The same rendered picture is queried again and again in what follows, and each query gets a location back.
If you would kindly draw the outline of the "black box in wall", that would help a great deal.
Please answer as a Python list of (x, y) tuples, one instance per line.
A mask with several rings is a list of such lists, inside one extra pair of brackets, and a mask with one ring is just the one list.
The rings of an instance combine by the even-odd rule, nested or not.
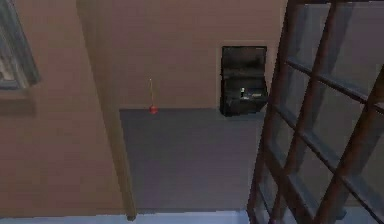
[(226, 117), (258, 113), (267, 103), (266, 46), (223, 46), (220, 106)]

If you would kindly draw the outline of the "brown glass-paned room door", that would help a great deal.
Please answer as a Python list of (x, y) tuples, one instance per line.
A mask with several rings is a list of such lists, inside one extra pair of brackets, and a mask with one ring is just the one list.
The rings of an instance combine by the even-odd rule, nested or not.
[(288, 0), (249, 224), (384, 224), (384, 0)]

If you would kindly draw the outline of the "red toilet plunger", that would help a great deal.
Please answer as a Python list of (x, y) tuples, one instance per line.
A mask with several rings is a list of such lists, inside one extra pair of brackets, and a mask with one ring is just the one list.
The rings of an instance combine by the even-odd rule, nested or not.
[(150, 87), (150, 96), (151, 96), (151, 106), (149, 107), (149, 111), (151, 114), (156, 114), (158, 112), (158, 108), (155, 106), (155, 102), (154, 102), (154, 92), (153, 92), (152, 79), (149, 79), (149, 87)]

